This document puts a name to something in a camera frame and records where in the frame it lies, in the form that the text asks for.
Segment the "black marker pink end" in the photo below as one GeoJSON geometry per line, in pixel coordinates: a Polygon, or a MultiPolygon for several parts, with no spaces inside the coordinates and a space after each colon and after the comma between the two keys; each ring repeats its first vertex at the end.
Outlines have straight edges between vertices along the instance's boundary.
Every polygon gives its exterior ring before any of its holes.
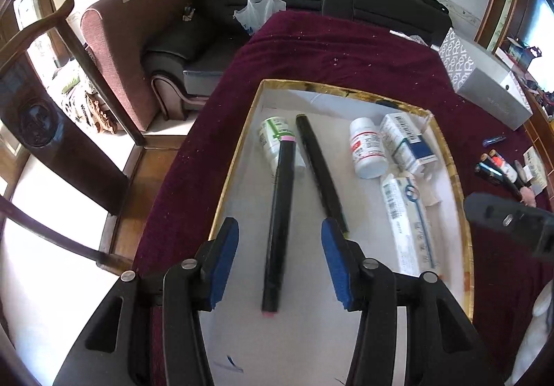
{"type": "Polygon", "coordinates": [[[293,201],[295,159],[296,140],[284,137],[280,144],[269,222],[261,304],[264,315],[273,315],[279,309],[293,201]]]}

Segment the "yellow end black marker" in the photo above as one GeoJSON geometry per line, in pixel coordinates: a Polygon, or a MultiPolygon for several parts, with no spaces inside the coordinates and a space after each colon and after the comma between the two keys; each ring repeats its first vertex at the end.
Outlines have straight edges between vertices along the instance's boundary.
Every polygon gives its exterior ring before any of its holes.
{"type": "Polygon", "coordinates": [[[523,199],[522,194],[517,189],[517,186],[514,185],[513,182],[511,182],[510,179],[503,173],[497,171],[497,169],[487,166],[483,162],[479,162],[474,168],[474,173],[491,184],[502,187],[516,200],[521,201],[523,199]]]}

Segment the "long white medicine box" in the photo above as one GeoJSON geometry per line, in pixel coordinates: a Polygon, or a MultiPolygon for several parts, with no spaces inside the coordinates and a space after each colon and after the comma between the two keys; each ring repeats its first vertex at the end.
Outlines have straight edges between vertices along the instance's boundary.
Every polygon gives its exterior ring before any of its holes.
{"type": "Polygon", "coordinates": [[[431,227],[419,188],[411,178],[389,174],[381,180],[381,194],[396,249],[399,272],[420,276],[440,275],[431,227]]]}

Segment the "thin black pen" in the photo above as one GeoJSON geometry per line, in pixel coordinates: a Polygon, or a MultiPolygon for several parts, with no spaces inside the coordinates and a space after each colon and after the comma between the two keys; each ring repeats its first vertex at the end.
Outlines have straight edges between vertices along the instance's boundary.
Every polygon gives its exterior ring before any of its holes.
{"type": "Polygon", "coordinates": [[[346,217],[343,213],[341,200],[337,194],[331,177],[331,171],[318,143],[318,138],[314,133],[311,122],[305,114],[298,114],[296,117],[296,125],[325,215],[338,223],[343,236],[347,238],[349,229],[346,217]]]}

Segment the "blue small pen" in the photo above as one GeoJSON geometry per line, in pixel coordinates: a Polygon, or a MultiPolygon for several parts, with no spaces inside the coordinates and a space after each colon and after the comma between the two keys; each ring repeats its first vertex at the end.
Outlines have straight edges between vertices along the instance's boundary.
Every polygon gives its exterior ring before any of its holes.
{"type": "Polygon", "coordinates": [[[506,136],[504,134],[498,135],[497,137],[489,137],[483,140],[483,147],[487,148],[496,144],[499,144],[506,140],[506,136]]]}

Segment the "red label white bottle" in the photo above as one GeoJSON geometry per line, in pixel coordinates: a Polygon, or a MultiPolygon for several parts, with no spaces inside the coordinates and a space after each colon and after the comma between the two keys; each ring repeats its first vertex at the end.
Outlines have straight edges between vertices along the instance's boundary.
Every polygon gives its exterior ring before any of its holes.
{"type": "Polygon", "coordinates": [[[376,125],[368,117],[358,117],[349,125],[350,150],[354,170],[363,179],[381,177],[389,162],[376,125]]]}

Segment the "gold rimmed white tray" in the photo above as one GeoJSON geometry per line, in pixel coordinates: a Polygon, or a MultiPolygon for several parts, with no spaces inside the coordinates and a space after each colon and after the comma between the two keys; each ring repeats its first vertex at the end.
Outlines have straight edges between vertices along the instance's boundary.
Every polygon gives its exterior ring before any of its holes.
{"type": "Polygon", "coordinates": [[[268,117],[294,123],[304,114],[331,171],[349,236],[367,256],[398,267],[378,179],[359,178],[349,126],[358,117],[382,121],[381,97],[302,81],[259,85],[229,168],[215,222],[240,226],[239,245],[222,301],[200,317],[218,385],[342,385],[347,381],[360,317],[337,300],[321,244],[325,214],[310,171],[296,175],[281,302],[262,313],[273,178],[258,131],[268,117]]]}

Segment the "blue white medicine box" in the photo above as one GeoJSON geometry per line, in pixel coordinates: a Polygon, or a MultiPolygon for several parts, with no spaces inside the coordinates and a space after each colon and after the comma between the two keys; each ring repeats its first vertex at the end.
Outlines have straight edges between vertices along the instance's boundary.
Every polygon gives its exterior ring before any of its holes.
{"type": "Polygon", "coordinates": [[[380,123],[380,132],[385,149],[401,170],[421,176],[438,161],[408,114],[385,115],[380,123]]]}

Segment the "grey shoe box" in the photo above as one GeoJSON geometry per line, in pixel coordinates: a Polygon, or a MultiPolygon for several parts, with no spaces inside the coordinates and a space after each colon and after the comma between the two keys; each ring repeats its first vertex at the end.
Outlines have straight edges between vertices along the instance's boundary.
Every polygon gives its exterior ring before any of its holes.
{"type": "Polygon", "coordinates": [[[452,27],[438,54],[455,93],[517,130],[533,115],[516,76],[487,50],[452,27]]]}

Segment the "green label white bottle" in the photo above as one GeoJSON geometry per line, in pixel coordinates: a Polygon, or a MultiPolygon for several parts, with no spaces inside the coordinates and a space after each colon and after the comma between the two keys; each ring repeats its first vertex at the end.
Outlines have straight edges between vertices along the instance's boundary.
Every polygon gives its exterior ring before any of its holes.
{"type": "Polygon", "coordinates": [[[258,138],[269,163],[272,176],[275,176],[282,139],[297,142],[295,133],[285,117],[273,116],[262,121],[258,129],[258,138]]]}

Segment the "black leather sofa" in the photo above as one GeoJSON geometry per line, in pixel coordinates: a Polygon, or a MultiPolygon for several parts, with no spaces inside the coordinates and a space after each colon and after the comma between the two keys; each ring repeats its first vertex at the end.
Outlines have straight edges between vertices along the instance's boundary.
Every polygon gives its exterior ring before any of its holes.
{"type": "MultiPolygon", "coordinates": [[[[437,0],[282,0],[291,11],[386,27],[439,45],[452,25],[437,0]]],[[[214,92],[223,72],[249,37],[235,19],[247,0],[191,0],[186,13],[143,48],[142,64],[163,104],[191,106],[214,92]]]]}

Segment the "maroon velvet tablecloth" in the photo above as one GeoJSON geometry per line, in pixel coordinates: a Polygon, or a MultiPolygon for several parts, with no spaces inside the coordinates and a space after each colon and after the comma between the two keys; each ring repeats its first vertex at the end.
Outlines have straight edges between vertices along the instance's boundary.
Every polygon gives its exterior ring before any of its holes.
{"type": "MultiPolygon", "coordinates": [[[[497,194],[477,158],[504,125],[452,89],[438,53],[372,27],[304,11],[274,14],[234,57],[181,145],[145,223],[133,266],[163,272],[207,239],[228,167],[261,81],[317,82],[376,93],[431,111],[465,194],[497,194]]],[[[511,239],[471,227],[473,323],[492,365],[509,377],[533,304],[553,268],[511,239]]]]}

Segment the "dark wooden chair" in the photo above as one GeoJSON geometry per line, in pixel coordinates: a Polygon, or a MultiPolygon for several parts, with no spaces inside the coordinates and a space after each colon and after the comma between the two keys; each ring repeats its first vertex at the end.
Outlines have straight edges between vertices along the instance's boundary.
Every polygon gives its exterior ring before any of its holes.
{"type": "Polygon", "coordinates": [[[1,121],[33,156],[112,216],[119,216],[129,177],[60,109],[47,93],[26,51],[47,32],[56,31],[80,63],[99,95],[138,146],[145,137],[119,103],[67,18],[74,0],[20,30],[1,48],[1,121]]]}

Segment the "white plastic bag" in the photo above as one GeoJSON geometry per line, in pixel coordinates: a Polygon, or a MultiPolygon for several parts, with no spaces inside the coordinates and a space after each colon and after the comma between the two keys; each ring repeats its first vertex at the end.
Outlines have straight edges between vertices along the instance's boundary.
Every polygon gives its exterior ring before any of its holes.
{"type": "Polygon", "coordinates": [[[283,0],[247,0],[244,8],[234,11],[233,18],[249,36],[253,36],[273,14],[285,10],[286,3],[283,0]]]}

